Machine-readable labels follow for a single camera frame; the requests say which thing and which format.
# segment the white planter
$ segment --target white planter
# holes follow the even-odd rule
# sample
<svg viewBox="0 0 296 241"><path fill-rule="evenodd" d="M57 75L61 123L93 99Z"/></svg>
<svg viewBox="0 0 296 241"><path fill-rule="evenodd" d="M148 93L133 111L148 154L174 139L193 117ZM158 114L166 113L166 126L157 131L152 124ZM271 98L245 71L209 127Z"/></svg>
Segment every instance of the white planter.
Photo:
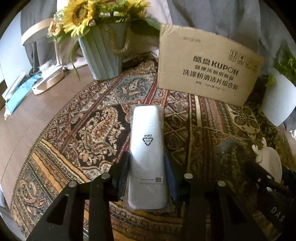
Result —
<svg viewBox="0 0 296 241"><path fill-rule="evenodd" d="M108 26L114 31L116 49L122 49L127 24L110 23ZM92 26L90 31L79 39L79 44L95 80L110 79L122 73L122 55L112 51L109 33L103 26Z"/></svg>
<svg viewBox="0 0 296 241"><path fill-rule="evenodd" d="M284 75L273 69L276 85L267 87L261 109L275 126L279 126L296 106L296 87Z"/></svg>

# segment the screw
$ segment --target screw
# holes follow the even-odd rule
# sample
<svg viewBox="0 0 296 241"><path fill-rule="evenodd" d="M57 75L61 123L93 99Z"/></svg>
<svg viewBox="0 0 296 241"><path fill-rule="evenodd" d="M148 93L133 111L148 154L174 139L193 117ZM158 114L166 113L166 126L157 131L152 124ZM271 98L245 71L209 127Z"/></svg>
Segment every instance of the screw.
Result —
<svg viewBox="0 0 296 241"><path fill-rule="evenodd" d="M73 188L77 185L77 182L75 181L72 181L72 182L69 182L69 187Z"/></svg>
<svg viewBox="0 0 296 241"><path fill-rule="evenodd" d="M101 175L101 177L102 177L103 179L108 179L108 178L110 177L110 174L107 173L107 172L105 172L105 173L103 173L103 174Z"/></svg>
<svg viewBox="0 0 296 241"><path fill-rule="evenodd" d="M226 183L224 181L218 181L218 185L220 187L225 187L226 186Z"/></svg>
<svg viewBox="0 0 296 241"><path fill-rule="evenodd" d="M193 178L193 175L192 175L191 173L185 173L185 174L184 174L184 177L185 177L186 179L191 179L191 178Z"/></svg>

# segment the gray curtain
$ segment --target gray curtain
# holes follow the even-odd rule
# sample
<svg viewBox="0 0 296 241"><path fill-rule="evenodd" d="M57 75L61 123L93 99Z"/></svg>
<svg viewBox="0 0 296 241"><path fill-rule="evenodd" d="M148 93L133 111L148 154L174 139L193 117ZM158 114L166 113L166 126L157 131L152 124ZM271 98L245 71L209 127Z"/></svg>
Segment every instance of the gray curtain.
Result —
<svg viewBox="0 0 296 241"><path fill-rule="evenodd" d="M296 44L276 13L262 0L167 0L176 25L230 38L263 56L269 75L281 44L296 56Z"/></svg>
<svg viewBox="0 0 296 241"><path fill-rule="evenodd" d="M56 11L57 0L31 0L21 11L22 35L34 24L52 18ZM50 59L56 63L54 43L49 43L46 37L25 46L25 50L32 66L31 74L38 72L39 66Z"/></svg>

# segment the cardboard sheet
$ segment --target cardboard sheet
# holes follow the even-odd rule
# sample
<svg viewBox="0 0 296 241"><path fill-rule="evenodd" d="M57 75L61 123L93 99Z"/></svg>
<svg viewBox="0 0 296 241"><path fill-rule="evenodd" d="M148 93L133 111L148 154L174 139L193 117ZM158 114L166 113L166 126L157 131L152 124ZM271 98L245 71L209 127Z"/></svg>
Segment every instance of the cardboard sheet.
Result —
<svg viewBox="0 0 296 241"><path fill-rule="evenodd" d="M162 24L158 87L243 106L264 58L200 29Z"/></svg>

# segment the wooden floor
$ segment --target wooden floor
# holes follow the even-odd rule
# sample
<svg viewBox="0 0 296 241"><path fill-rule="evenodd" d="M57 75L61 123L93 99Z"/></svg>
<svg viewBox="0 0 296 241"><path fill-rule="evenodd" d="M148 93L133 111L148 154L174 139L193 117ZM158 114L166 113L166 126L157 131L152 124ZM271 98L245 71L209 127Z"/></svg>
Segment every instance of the wooden floor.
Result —
<svg viewBox="0 0 296 241"><path fill-rule="evenodd" d="M73 96L93 81L89 67L78 69L81 82L74 71L48 91L34 95L30 92L15 112L4 120L0 111L0 180L4 196L11 202L12 192L26 156L52 117Z"/></svg>

